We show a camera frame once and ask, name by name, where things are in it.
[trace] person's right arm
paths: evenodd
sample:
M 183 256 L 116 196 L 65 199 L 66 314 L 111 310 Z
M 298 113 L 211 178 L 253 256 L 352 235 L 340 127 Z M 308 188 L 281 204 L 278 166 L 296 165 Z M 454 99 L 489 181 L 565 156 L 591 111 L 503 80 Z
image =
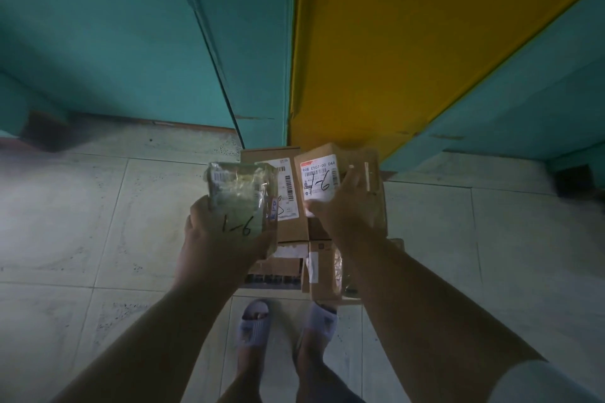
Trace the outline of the person's right arm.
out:
M 343 255 L 393 370 L 413 402 L 485 402 L 516 364 L 544 360 L 446 281 L 373 231 L 351 172 L 332 201 L 307 208 Z

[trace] person's left arm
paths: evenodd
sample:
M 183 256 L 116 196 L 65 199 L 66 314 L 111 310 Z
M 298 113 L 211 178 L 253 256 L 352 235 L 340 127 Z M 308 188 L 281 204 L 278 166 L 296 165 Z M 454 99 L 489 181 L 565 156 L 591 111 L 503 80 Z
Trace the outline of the person's left arm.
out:
M 173 288 L 53 400 L 179 402 L 223 306 L 273 239 L 222 233 L 208 197 L 191 207 Z

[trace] floor tile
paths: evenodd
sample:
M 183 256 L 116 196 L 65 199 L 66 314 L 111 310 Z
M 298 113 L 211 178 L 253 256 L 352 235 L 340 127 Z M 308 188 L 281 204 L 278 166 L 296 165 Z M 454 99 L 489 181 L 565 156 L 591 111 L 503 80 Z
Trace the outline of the floor tile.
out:
M 196 164 L 128 161 L 97 287 L 170 288 L 189 208 L 208 193 L 205 170 Z
M 0 284 L 0 401 L 48 401 L 66 384 L 91 291 Z
M 363 399 L 367 403 L 407 403 L 402 387 L 382 344 L 376 335 L 367 311 L 363 310 Z
M 252 298 L 233 297 L 221 394 L 229 387 L 237 369 L 237 328 Z M 298 340 L 310 301 L 268 300 L 273 317 L 262 374 L 261 398 L 264 403 L 294 401 L 298 376 L 292 363 L 292 350 Z M 361 395 L 361 306 L 342 306 L 339 324 L 324 354 L 325 363 L 353 392 Z
M 481 276 L 468 188 L 385 182 L 389 236 L 476 301 Z
M 444 151 L 390 180 L 556 195 L 543 162 Z
M 605 316 L 539 309 L 493 314 L 573 380 L 605 398 Z
M 73 153 L 195 164 L 239 161 L 241 149 L 234 132 L 112 121 L 94 116 L 77 117 L 65 143 L 65 149 Z
M 490 190 L 473 204 L 486 306 L 605 314 L 599 205 Z
M 162 296 L 159 292 L 95 289 L 75 369 L 84 369 Z M 201 348 L 183 403 L 210 403 L 218 399 L 230 308 L 231 302 L 228 302 Z
M 0 281 L 92 286 L 126 160 L 0 153 Z

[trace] hand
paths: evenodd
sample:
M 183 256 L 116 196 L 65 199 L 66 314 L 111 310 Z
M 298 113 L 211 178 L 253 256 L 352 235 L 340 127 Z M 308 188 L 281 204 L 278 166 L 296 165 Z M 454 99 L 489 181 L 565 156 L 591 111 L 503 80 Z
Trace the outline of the hand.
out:
M 326 232 L 334 239 L 338 233 L 348 232 L 356 226 L 374 226 L 380 201 L 376 193 L 366 190 L 365 173 L 351 167 L 343 183 L 328 202 L 309 200 L 304 206 L 319 218 Z
M 222 218 L 210 212 L 208 196 L 191 206 L 174 287 L 199 283 L 224 291 L 230 297 L 244 282 L 254 262 L 265 258 L 269 244 L 275 239 L 274 231 L 248 239 L 238 233 L 224 233 Z

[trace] teal panel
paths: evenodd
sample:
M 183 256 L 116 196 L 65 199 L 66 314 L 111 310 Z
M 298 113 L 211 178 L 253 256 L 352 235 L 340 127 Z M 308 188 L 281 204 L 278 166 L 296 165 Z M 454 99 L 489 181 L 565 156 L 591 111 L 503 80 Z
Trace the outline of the teal panel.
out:
M 49 102 L 40 93 L 0 72 L 0 130 L 14 137 L 19 136 L 31 110 L 45 113 L 61 123 L 67 123 L 67 112 Z
M 405 171 L 456 146 L 544 159 L 597 139 L 600 131 L 592 112 L 603 109 L 596 99 L 602 87 L 596 74 L 605 57 L 603 26 L 605 0 L 578 1 L 381 168 Z M 574 109 L 577 96 L 579 105 Z M 584 111 L 582 105 L 588 103 Z M 577 131 L 583 122 L 586 131 L 566 140 L 565 134 Z M 549 137 L 555 128 L 561 134 Z
M 605 188 L 605 143 L 557 157 L 546 163 L 551 172 L 585 164 L 588 164 L 592 170 L 595 185 L 598 188 Z
M 69 110 L 233 127 L 186 0 L 0 0 L 0 68 Z
M 285 145 L 294 0 L 189 0 L 246 148 Z

